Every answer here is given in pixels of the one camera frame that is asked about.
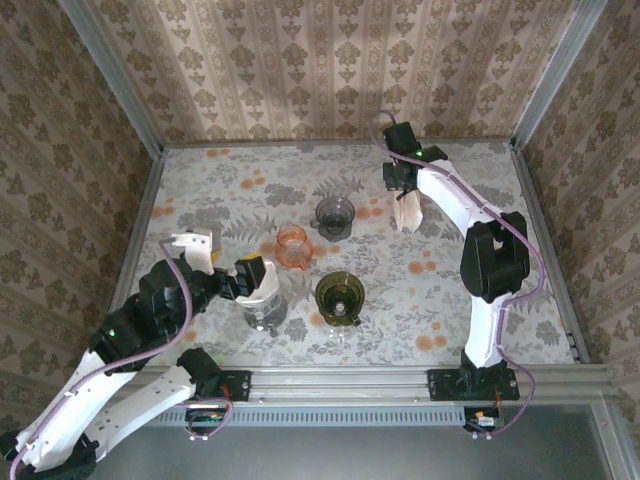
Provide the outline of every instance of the floral tablecloth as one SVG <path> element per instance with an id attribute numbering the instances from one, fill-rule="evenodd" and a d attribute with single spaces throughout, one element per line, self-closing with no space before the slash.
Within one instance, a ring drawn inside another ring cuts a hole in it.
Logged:
<path id="1" fill-rule="evenodd" d="M 505 143 L 440 147 L 487 200 L 505 211 L 522 212 L 533 237 Z M 383 153 L 370 145 L 316 145 L 189 148 L 164 155 L 166 167 L 134 290 L 140 276 L 161 259 L 157 241 L 189 227 L 218 232 L 221 268 L 232 268 L 255 251 L 275 261 L 276 234 L 285 222 L 306 229 L 315 255 L 305 272 L 276 262 L 289 302 L 278 337 L 251 329 L 239 305 L 215 299 L 181 344 L 152 365 L 173 364 L 183 350 L 196 346 L 224 366 L 459 363 L 471 312 L 458 274 L 462 236 L 426 197 L 419 230 L 396 231 L 392 194 L 382 181 L 382 163 L 388 158 Z M 337 192 L 349 196 L 357 213 L 350 238 L 331 244 L 309 228 L 309 221 L 317 203 Z M 362 325 L 343 343 L 328 335 L 313 297 L 318 280 L 335 270 L 357 275 L 366 291 Z M 536 278 L 532 260 L 524 289 L 530 290 Z M 514 360 L 526 364 L 572 362 L 548 285 L 533 302 L 509 313 L 503 343 Z"/>

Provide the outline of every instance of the patterned wallpaper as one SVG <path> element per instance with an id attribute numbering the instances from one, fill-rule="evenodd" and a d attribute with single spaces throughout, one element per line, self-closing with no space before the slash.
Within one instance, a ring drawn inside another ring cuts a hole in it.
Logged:
<path id="1" fill-rule="evenodd" d="M 593 356 L 640 447 L 640 2 L 611 0 L 525 155 Z"/>
<path id="2" fill-rule="evenodd" d="M 57 3 L 0 1 L 0 432 L 44 408 L 106 313 L 149 167 Z"/>
<path id="3" fill-rule="evenodd" d="M 90 0 L 165 143 L 511 135 L 576 0 Z"/>

